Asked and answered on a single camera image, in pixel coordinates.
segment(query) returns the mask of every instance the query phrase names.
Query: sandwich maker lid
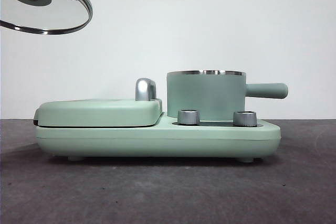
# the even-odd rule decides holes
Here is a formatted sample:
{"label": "sandwich maker lid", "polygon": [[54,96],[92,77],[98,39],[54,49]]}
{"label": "sandwich maker lid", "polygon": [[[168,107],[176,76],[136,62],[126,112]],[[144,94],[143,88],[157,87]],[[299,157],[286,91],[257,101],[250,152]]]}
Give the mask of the sandwich maker lid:
{"label": "sandwich maker lid", "polygon": [[161,113],[160,99],[47,102],[36,110],[34,124],[44,127],[139,127],[155,124]]}

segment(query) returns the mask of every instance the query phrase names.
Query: rubber foot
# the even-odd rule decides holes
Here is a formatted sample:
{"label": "rubber foot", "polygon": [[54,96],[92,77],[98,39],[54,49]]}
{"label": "rubber foot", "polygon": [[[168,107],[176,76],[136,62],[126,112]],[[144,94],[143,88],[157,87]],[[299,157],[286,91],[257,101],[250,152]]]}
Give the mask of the rubber foot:
{"label": "rubber foot", "polygon": [[73,157],[73,156],[68,157],[68,161],[72,161],[72,162],[78,162],[82,160],[84,160],[84,157]]}
{"label": "rubber foot", "polygon": [[236,160],[242,163],[253,163],[252,157],[238,157]]}

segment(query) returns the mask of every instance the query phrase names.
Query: saucepan handle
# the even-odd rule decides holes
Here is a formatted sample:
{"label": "saucepan handle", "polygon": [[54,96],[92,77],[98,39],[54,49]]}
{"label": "saucepan handle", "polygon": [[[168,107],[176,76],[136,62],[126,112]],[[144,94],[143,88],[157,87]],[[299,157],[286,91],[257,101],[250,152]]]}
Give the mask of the saucepan handle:
{"label": "saucepan handle", "polygon": [[246,84],[247,97],[283,99],[288,95],[288,87],[284,83]]}

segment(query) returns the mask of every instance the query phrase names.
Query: silver knob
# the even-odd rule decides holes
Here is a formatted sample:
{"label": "silver knob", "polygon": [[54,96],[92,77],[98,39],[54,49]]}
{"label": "silver knob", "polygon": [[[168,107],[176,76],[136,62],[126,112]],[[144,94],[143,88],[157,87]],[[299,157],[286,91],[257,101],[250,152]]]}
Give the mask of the silver knob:
{"label": "silver knob", "polygon": [[177,122],[183,125],[197,125],[200,117],[197,110],[179,110],[177,113]]}
{"label": "silver knob", "polygon": [[233,113],[233,124],[236,126],[257,126],[257,113],[253,111],[236,111]]}

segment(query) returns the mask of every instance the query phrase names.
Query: white wall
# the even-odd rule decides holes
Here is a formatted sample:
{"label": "white wall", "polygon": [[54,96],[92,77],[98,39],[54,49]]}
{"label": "white wall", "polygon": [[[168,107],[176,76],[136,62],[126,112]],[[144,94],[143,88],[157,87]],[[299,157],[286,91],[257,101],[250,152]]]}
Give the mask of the white wall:
{"label": "white wall", "polygon": [[166,73],[187,69],[286,83],[284,100],[247,98],[260,118],[336,118],[336,0],[91,1],[92,22],[74,34],[1,29],[2,118],[32,118],[46,101],[132,98],[140,77],[166,106]]}

